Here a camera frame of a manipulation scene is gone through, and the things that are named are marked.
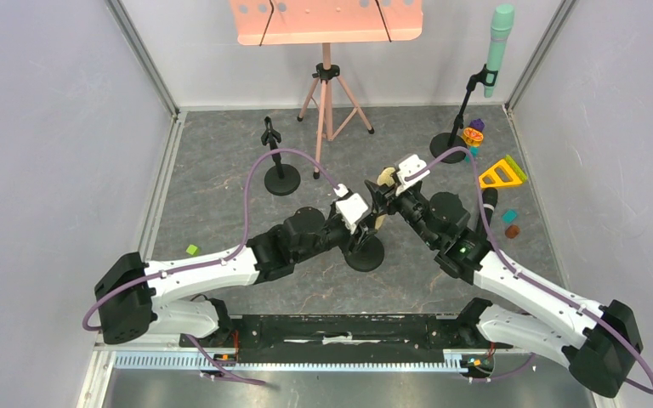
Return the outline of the yellow microphone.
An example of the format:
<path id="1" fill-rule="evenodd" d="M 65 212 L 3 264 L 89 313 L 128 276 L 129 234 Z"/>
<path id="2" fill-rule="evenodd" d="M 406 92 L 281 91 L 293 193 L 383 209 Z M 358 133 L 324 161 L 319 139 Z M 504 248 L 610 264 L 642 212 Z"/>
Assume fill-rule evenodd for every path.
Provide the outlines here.
<path id="1" fill-rule="evenodd" d="M 396 168 L 395 167 L 386 167 L 385 169 L 396 169 Z M 377 178 L 377 184 L 380 185 L 380 186 L 386 186 L 384 184 L 384 170 L 379 174 L 379 176 Z M 386 215 L 381 215 L 381 216 L 382 216 L 382 225 L 383 225 L 383 222 L 386 219 Z"/>

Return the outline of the black microphone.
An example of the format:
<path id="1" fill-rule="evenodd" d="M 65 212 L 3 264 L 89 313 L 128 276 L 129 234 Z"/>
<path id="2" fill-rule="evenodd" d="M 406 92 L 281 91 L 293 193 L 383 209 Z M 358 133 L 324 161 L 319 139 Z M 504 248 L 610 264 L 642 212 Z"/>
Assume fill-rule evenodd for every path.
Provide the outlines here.
<path id="1" fill-rule="evenodd" d="M 486 235 L 485 227 L 491 223 L 492 215 L 497 206 L 498 191 L 496 188 L 488 187 L 482 190 L 482 204 L 477 214 L 475 231 L 480 235 Z"/>

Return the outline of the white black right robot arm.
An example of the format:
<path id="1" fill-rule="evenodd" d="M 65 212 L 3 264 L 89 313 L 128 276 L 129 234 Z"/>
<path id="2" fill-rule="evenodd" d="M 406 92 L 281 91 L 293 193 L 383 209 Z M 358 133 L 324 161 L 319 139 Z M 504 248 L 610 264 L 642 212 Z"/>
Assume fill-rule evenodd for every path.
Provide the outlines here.
<path id="1" fill-rule="evenodd" d="M 490 228 L 496 189 L 479 190 L 479 221 L 469 229 L 469 214 L 457 195 L 441 192 L 426 199 L 419 180 L 403 179 L 392 167 L 382 175 L 380 184 L 365 182 L 373 213 L 398 213 L 435 251 L 436 263 L 449 276 L 522 310 L 508 312 L 475 299 L 472 315 L 457 323 L 463 344 L 478 347 L 487 340 L 528 350 L 565 367 L 582 386 L 606 398 L 633 383 L 628 374 L 642 362 L 643 349 L 633 310 L 616 299 L 604 305 L 569 292 L 499 249 Z"/>

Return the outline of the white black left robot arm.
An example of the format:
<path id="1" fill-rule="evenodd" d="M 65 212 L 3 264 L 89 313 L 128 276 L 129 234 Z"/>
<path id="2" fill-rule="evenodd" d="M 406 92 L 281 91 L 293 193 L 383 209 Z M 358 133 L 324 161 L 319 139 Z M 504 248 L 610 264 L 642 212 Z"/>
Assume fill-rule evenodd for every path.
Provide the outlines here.
<path id="1" fill-rule="evenodd" d="M 130 252 L 96 284 L 100 332 L 105 343 L 123 344 L 145 334 L 184 334 L 213 346 L 231 340 L 233 324 L 224 302 L 191 304 L 204 292 L 252 286 L 290 275 L 297 264 L 339 248 L 348 266 L 369 272 L 384 259 L 376 237 L 383 217 L 369 212 L 354 229 L 337 209 L 329 215 L 302 207 L 283 223 L 232 248 L 206 256 L 173 261 L 144 261 Z"/>

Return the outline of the black microphone desk stand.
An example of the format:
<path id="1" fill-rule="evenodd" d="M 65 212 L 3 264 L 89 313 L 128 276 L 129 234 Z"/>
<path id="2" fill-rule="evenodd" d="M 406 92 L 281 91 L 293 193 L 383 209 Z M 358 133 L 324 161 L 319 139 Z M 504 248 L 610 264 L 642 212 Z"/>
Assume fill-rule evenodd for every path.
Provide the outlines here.
<path id="1" fill-rule="evenodd" d="M 261 144 L 271 151 L 279 147 L 281 134 L 273 127 L 269 116 L 264 118 L 264 132 L 260 136 Z M 273 166 L 264 175 L 264 187 L 274 196 L 289 196 L 295 192 L 301 183 L 298 169 L 290 164 L 284 164 L 280 153 L 271 156 Z"/>

